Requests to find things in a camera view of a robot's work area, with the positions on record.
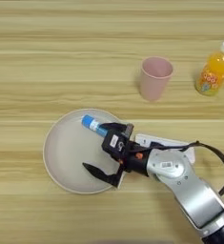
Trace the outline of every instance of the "wood grain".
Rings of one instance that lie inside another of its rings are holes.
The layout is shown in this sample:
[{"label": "wood grain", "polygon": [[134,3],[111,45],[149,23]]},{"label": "wood grain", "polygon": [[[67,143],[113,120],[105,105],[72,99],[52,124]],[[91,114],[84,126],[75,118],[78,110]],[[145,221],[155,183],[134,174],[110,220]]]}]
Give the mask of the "wood grain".
[{"label": "wood grain", "polygon": [[[132,173],[119,191],[66,193],[49,178],[42,147],[60,116],[97,108],[135,132],[199,139],[224,152],[224,88],[216,97],[193,88],[223,40],[219,0],[0,1],[0,244],[199,244],[162,184]],[[137,88],[150,55],[174,66],[156,103]],[[219,190],[224,167],[203,149],[196,158],[196,173]]]}]

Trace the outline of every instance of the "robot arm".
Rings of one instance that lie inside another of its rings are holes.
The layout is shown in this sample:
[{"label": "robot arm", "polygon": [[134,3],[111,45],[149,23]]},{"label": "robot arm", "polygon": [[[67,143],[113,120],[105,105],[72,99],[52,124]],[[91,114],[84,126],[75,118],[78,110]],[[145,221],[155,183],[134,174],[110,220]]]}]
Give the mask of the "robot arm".
[{"label": "robot arm", "polygon": [[224,227],[224,202],[207,182],[194,173],[188,158],[176,150],[152,150],[147,172],[150,177],[156,174],[172,190],[181,210],[203,241],[218,243],[207,242],[207,239]]},{"label": "robot arm", "polygon": [[183,153],[193,146],[202,146],[214,152],[224,163],[224,154],[211,146],[194,142],[187,146],[165,147],[160,144],[144,148],[130,141],[133,125],[116,123],[100,125],[94,131],[105,130],[102,149],[119,162],[117,174],[106,175],[100,169],[84,163],[96,178],[115,187],[122,172],[135,171],[154,177],[174,194],[181,210],[189,219],[205,244],[224,244],[224,187],[219,194],[194,172],[188,157]]}]

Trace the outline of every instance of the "pink cup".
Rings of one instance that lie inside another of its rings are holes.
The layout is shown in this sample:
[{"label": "pink cup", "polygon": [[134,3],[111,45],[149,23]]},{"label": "pink cup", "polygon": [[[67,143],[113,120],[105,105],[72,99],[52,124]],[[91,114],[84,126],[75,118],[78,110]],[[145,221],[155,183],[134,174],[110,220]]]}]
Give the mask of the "pink cup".
[{"label": "pink cup", "polygon": [[140,93],[149,100],[160,98],[173,73],[173,65],[162,57],[149,57],[143,61]]}]

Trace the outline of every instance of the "beige plate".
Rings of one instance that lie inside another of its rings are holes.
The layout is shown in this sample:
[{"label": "beige plate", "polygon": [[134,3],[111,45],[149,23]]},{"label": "beige plate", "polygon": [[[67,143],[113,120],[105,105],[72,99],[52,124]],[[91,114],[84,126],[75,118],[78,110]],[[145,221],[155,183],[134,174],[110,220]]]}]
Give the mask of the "beige plate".
[{"label": "beige plate", "polygon": [[116,173],[118,163],[102,151],[103,138],[82,126],[84,115],[97,121],[119,122],[112,114],[100,110],[80,110],[63,116],[50,130],[44,145],[44,163],[55,183],[74,193],[100,193],[111,185],[93,177],[83,162],[105,173]]}]

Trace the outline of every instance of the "orange juice bottle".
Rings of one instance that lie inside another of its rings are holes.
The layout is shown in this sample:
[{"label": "orange juice bottle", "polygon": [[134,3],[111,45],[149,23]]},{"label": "orange juice bottle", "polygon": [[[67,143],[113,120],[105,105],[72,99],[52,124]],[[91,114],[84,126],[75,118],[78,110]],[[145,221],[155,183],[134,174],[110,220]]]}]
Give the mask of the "orange juice bottle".
[{"label": "orange juice bottle", "polygon": [[196,89],[204,95],[215,95],[224,83],[224,43],[213,53],[196,82]]}]

